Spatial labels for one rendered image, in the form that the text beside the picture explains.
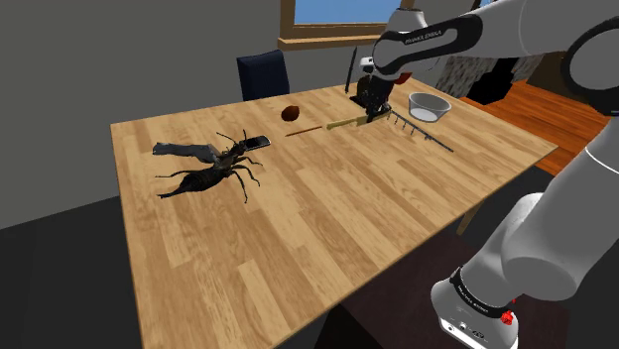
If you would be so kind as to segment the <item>grey pistol-shaped tool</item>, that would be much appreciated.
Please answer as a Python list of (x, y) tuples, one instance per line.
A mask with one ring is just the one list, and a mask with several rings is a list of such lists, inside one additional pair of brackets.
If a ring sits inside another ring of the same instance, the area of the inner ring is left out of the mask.
[(218, 164), (221, 153), (211, 144), (207, 145), (179, 145), (172, 143), (157, 143), (152, 150), (153, 155), (174, 155), (193, 157), (205, 164)]

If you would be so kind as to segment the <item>black insect figure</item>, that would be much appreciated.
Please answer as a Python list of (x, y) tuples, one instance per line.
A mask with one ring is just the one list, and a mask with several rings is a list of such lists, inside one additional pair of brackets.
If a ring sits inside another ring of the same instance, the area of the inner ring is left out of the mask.
[(236, 175), (241, 184), (245, 200), (248, 200), (244, 181), (240, 174), (237, 172), (237, 170), (246, 170), (252, 180), (256, 181), (257, 183), (260, 183), (260, 181), (253, 176), (249, 168), (241, 165), (242, 161), (248, 161), (252, 165), (259, 164), (258, 162), (254, 162), (246, 156), (246, 153), (250, 152), (247, 151), (245, 146), (243, 145), (243, 141), (248, 139), (246, 131), (243, 131), (244, 139), (239, 141), (234, 141), (232, 138), (220, 133), (217, 133), (217, 135), (229, 139), (233, 142), (232, 147), (230, 149), (226, 149), (225, 151), (219, 151), (215, 146), (211, 144), (221, 153), (221, 157), (219, 158), (220, 162), (218, 164), (207, 164), (209, 165), (209, 168), (203, 170), (178, 171), (176, 173), (170, 174), (170, 177), (180, 174), (186, 174), (186, 176), (183, 178), (178, 188), (168, 193), (159, 194), (159, 198), (172, 197), (186, 192), (206, 191), (221, 183), (225, 178), (228, 178), (231, 175)]

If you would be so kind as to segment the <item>grey speckled furniture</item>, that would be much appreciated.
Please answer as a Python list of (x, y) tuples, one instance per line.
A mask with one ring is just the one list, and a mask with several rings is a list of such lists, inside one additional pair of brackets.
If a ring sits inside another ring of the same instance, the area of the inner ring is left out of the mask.
[(544, 55), (523, 58), (450, 57), (435, 86), (454, 98), (486, 105), (503, 99), (513, 83), (528, 79)]

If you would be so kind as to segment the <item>dark blue chair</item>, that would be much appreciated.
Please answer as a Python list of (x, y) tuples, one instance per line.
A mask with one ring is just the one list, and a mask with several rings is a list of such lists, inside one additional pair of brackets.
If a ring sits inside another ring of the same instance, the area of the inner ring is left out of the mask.
[(244, 101), (290, 93), (289, 77), (281, 50), (237, 58), (236, 62)]

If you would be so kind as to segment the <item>clear round bowl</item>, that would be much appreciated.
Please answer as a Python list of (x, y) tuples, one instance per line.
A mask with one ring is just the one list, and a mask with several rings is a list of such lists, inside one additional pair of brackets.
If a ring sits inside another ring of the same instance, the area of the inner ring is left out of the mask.
[(444, 98), (425, 92), (409, 95), (409, 114), (417, 120), (434, 123), (452, 108)]

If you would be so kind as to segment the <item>black rail with hooks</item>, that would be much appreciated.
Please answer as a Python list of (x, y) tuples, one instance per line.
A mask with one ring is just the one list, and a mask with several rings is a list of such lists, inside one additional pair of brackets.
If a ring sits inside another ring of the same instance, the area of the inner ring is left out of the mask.
[(448, 145), (444, 144), (442, 141), (440, 141), (439, 139), (437, 139), (436, 137), (434, 137), (433, 135), (431, 135), (430, 133), (428, 133), (427, 131), (425, 131), (421, 127), (415, 125), (413, 122), (411, 122), (409, 119), (407, 119), (406, 117), (402, 116), (401, 114), (399, 114), (395, 110), (391, 110), (390, 114), (395, 117), (394, 124), (398, 124), (399, 122), (402, 122), (403, 123), (402, 129), (405, 129), (407, 127), (411, 128), (410, 135), (413, 135), (415, 132), (419, 132), (419, 133), (421, 133), (424, 136), (425, 140), (433, 141), (436, 144), (438, 144), (441, 147), (443, 147), (444, 149), (446, 149), (449, 152), (453, 153), (453, 149), (451, 147), (449, 147)]

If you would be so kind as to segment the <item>yellow-handled thin brush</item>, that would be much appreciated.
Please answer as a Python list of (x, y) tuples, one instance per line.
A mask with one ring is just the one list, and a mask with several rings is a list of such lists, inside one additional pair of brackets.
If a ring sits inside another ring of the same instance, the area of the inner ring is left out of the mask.
[(317, 130), (317, 129), (332, 130), (334, 128), (349, 125), (349, 124), (354, 124), (355, 126), (362, 126), (364, 124), (370, 123), (371, 121), (377, 121), (381, 118), (387, 117), (391, 113), (392, 113), (392, 110), (388, 109), (387, 111), (383, 113), (373, 116), (372, 118), (370, 118), (369, 116), (360, 116), (360, 117), (355, 117), (355, 118), (350, 118), (350, 119), (334, 121), (334, 122), (327, 123), (323, 126), (316, 126), (316, 127), (304, 129), (301, 131), (293, 132), (291, 134), (287, 134), (287, 137), (295, 136), (298, 134), (306, 133), (306, 132)]

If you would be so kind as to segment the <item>black upright stick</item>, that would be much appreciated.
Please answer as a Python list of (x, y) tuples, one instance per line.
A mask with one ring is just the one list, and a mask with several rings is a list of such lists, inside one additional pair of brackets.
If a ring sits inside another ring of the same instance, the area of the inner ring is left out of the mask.
[(344, 93), (345, 94), (348, 94), (348, 92), (349, 92), (349, 86), (350, 86), (350, 82), (351, 82), (352, 71), (354, 69), (355, 62), (356, 62), (357, 52), (358, 52), (358, 47), (355, 47), (353, 52), (352, 52), (352, 56), (351, 56), (351, 59), (350, 59), (349, 67), (348, 67), (348, 70), (347, 70), (345, 86), (344, 86)]

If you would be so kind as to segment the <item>wooden framed window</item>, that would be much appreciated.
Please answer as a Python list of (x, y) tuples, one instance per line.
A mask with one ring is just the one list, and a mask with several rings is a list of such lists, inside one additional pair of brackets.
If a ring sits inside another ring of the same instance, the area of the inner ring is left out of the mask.
[(296, 0), (280, 1), (278, 48), (284, 52), (365, 46), (375, 42), (385, 23), (295, 23)]

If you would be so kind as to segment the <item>dark robot stand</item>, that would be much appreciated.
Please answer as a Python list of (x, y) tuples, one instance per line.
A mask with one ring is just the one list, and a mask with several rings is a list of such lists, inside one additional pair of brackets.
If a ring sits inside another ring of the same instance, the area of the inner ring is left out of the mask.
[[(431, 287), (488, 239), (444, 230), (351, 294), (327, 316), (314, 349), (468, 349), (439, 327)], [(562, 303), (520, 296), (520, 349), (580, 349)]]

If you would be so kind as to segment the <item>light wooden table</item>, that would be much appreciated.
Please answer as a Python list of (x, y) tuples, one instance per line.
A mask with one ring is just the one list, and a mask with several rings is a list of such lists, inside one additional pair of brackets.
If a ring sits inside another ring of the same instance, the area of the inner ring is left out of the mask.
[[(293, 122), (281, 118), (300, 107)], [(340, 86), (126, 121), (110, 128), (143, 349), (272, 349), (551, 153), (554, 145), (460, 100), (393, 119), (359, 116)], [(264, 135), (254, 162), (199, 192), (159, 198), (209, 165), (158, 143)]]

